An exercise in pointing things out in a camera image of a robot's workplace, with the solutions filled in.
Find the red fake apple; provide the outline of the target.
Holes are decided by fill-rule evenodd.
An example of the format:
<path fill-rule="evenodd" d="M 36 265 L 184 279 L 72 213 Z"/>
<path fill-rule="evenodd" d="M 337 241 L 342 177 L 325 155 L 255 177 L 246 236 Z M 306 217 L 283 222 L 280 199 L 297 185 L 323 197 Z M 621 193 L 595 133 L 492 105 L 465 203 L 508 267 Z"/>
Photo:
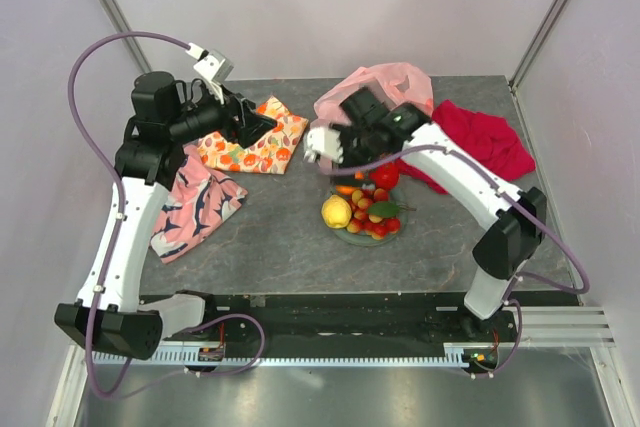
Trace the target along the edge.
<path fill-rule="evenodd" d="M 395 162 L 385 163 L 369 173 L 369 179 L 377 189 L 390 191 L 399 182 L 400 172 Z"/>

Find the orange fake mandarin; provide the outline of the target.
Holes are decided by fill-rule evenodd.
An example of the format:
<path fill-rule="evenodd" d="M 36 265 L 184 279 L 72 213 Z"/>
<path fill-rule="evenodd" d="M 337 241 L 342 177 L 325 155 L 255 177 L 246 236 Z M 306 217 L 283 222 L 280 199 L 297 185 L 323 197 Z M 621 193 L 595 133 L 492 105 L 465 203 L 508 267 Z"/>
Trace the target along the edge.
<path fill-rule="evenodd" d="M 366 176 L 362 172 L 356 172 L 352 175 L 335 176 L 332 179 L 335 190 L 346 196 L 351 196 L 352 193 L 358 189 L 361 189 L 365 183 Z"/>

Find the pink plastic bag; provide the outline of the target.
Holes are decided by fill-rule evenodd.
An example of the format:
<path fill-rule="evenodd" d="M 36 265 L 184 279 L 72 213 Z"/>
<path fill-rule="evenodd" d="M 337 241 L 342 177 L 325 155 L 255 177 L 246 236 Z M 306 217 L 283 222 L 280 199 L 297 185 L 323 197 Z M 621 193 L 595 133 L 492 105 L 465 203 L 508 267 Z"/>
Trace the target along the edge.
<path fill-rule="evenodd" d="M 395 139 L 395 151 L 361 167 L 340 168 L 323 157 L 317 162 L 327 162 L 335 175 L 350 175 L 358 168 L 380 165 L 385 157 L 399 156 L 433 124 L 423 109 L 429 99 L 433 100 L 430 77 L 409 63 L 358 68 L 315 102 L 317 119 L 311 128 L 327 126 L 337 130 L 338 126 L 354 126 L 386 130 Z"/>

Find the red yellow fake fruit bunch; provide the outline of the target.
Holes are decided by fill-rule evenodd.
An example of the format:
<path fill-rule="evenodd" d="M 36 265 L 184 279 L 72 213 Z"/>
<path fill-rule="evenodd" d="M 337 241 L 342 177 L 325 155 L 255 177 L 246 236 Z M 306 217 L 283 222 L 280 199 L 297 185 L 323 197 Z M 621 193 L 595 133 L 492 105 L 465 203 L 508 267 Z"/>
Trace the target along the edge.
<path fill-rule="evenodd" d="M 350 240 L 374 244 L 391 240 L 405 226 L 408 214 L 415 211 L 401 199 L 398 189 L 358 189 L 344 198 L 351 205 L 352 218 L 342 231 Z"/>

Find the yellow fake pear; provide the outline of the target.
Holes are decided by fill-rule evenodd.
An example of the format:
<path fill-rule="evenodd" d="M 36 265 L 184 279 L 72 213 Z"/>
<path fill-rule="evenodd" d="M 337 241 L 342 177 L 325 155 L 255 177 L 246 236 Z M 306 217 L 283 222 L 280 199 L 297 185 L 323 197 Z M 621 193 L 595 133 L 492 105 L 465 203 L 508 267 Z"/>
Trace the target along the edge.
<path fill-rule="evenodd" d="M 351 221 L 352 208 L 343 197 L 332 195 L 323 203 L 321 216 L 330 229 L 342 229 Z"/>

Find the grey-green round plate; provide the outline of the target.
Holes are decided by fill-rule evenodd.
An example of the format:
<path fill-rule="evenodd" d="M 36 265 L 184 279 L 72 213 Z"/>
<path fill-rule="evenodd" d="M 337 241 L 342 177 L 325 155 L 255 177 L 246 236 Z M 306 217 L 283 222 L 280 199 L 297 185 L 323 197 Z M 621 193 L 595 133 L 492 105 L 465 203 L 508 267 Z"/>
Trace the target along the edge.
<path fill-rule="evenodd" d="M 323 204 L 321 215 L 340 240 L 374 247 L 393 240 L 406 225 L 411 210 L 399 188 L 336 187 Z"/>

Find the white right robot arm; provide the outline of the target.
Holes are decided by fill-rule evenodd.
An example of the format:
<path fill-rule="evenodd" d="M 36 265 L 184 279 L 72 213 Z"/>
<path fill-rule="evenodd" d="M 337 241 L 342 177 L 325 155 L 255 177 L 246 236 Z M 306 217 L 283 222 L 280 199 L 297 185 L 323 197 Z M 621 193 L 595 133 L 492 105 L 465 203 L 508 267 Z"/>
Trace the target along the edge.
<path fill-rule="evenodd" d="M 494 328 L 513 277 L 544 240 L 546 196 L 500 178 L 458 146 L 429 115 L 405 102 L 389 109 L 367 87 L 341 102 L 349 120 L 339 128 L 341 167 L 359 167 L 397 154 L 453 196 L 484 234 L 472 250 L 477 264 L 458 315 L 467 339 L 483 339 Z"/>

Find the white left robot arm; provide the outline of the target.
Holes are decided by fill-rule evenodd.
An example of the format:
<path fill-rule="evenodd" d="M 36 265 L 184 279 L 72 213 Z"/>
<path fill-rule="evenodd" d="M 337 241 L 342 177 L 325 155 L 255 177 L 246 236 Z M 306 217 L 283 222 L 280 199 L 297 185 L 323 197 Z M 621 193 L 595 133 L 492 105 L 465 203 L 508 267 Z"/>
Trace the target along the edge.
<path fill-rule="evenodd" d="M 277 122 L 228 89 L 215 96 L 170 73 L 154 71 L 134 82 L 123 143 L 109 163 L 114 198 L 94 264 L 75 301 L 57 306 L 54 322 L 86 354 L 147 360 L 160 342 L 188 331 L 208 340 L 219 329 L 208 295 L 180 291 L 146 306 L 140 280 L 154 224 L 168 200 L 185 145 L 217 132 L 242 147 L 256 144 Z"/>

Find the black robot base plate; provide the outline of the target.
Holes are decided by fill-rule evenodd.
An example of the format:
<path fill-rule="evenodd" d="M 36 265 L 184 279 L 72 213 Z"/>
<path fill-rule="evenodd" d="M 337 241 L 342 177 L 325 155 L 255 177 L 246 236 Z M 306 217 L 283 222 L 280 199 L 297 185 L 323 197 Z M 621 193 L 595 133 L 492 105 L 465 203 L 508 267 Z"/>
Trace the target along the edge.
<path fill-rule="evenodd" d="M 370 335 L 425 343 L 516 339 L 517 316 L 499 309 L 479 320 L 463 306 L 461 293 L 316 293 L 214 295 L 204 320 L 227 314 L 256 319 L 269 340 L 278 337 Z"/>

